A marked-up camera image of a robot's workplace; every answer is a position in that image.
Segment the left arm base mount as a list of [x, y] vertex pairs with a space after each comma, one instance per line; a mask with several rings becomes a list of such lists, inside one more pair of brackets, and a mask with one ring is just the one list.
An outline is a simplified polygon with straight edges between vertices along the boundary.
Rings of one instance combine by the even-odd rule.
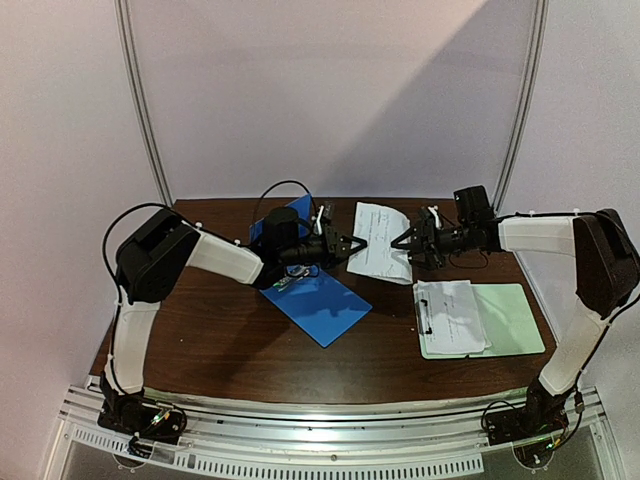
[[120, 395], [101, 386], [104, 402], [98, 425], [130, 436], [127, 453], [149, 459], [156, 442], [176, 445], [187, 427], [187, 415], [177, 405], [146, 398], [142, 393]]

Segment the green clipboard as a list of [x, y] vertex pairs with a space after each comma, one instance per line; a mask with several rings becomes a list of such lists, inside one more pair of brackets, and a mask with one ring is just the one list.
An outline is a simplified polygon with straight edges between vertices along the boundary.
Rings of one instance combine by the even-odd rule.
[[489, 358], [540, 354], [545, 351], [544, 342], [521, 285], [477, 284], [473, 282], [471, 284], [491, 346], [480, 354], [458, 357], [426, 357], [419, 341], [421, 354], [425, 359]]

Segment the white paper sheets stack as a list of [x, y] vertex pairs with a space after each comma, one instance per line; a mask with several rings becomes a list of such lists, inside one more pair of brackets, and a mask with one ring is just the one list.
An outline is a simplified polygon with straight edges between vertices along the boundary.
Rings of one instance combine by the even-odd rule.
[[413, 285], [414, 307], [428, 300], [433, 333], [422, 335], [416, 313], [422, 352], [429, 356], [458, 357], [480, 354], [491, 346], [469, 280], [424, 282]]

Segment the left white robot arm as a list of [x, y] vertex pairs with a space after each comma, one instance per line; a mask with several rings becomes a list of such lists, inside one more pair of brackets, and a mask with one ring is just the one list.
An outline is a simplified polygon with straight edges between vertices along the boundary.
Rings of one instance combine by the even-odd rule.
[[287, 277], [291, 266], [329, 270], [367, 246], [366, 240], [339, 232], [324, 212], [308, 222], [292, 207], [277, 207], [243, 244], [164, 205], [155, 209], [118, 247], [116, 264], [108, 269], [118, 299], [103, 378], [105, 391], [117, 397], [109, 415], [128, 434], [148, 426], [146, 408], [129, 396], [143, 393], [151, 328], [184, 269], [196, 268], [266, 290]]

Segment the white paper sheet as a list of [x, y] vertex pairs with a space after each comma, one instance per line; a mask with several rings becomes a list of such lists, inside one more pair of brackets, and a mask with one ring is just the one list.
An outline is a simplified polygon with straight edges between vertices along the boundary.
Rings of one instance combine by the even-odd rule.
[[413, 274], [407, 252], [391, 247], [391, 242], [409, 226], [409, 219], [398, 210], [357, 202], [353, 237], [365, 240], [367, 246], [350, 257], [347, 271], [399, 285], [411, 285]]

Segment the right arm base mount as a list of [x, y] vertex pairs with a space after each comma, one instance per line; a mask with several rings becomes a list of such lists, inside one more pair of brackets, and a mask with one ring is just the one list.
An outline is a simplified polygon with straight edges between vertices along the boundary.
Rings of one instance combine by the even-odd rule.
[[541, 399], [527, 399], [525, 405], [516, 407], [506, 400], [491, 402], [483, 411], [481, 429], [486, 433], [490, 446], [511, 444], [516, 461], [530, 471], [545, 469], [557, 450], [564, 446], [581, 425], [585, 405], [583, 395], [574, 395], [575, 425], [565, 409], [567, 397], [561, 396], [545, 409]]

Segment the metal clipboard clip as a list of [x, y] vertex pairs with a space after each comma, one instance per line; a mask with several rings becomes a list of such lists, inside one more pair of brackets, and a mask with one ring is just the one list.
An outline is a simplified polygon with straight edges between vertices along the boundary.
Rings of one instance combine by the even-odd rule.
[[422, 335], [431, 335], [433, 333], [429, 317], [428, 300], [420, 298], [416, 302], [416, 313], [420, 325], [420, 333]]

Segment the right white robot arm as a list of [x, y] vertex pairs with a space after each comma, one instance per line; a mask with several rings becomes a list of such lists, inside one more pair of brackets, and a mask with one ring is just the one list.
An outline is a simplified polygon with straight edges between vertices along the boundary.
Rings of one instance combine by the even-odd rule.
[[460, 213], [445, 228], [432, 207], [391, 245], [404, 250], [411, 264], [427, 270], [443, 267], [449, 254], [466, 251], [534, 252], [574, 261], [576, 301], [571, 320], [537, 381], [550, 396], [571, 390], [615, 317], [628, 307], [639, 284], [639, 253], [619, 213], [515, 213], [499, 217], [490, 207]]

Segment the metal folder clip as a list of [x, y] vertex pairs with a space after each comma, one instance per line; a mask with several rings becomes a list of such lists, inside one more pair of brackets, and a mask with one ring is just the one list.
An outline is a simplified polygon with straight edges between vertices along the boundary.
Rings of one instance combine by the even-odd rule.
[[282, 292], [294, 283], [308, 277], [310, 274], [310, 266], [298, 265], [295, 267], [287, 267], [284, 276], [273, 284], [273, 288], [278, 292]]

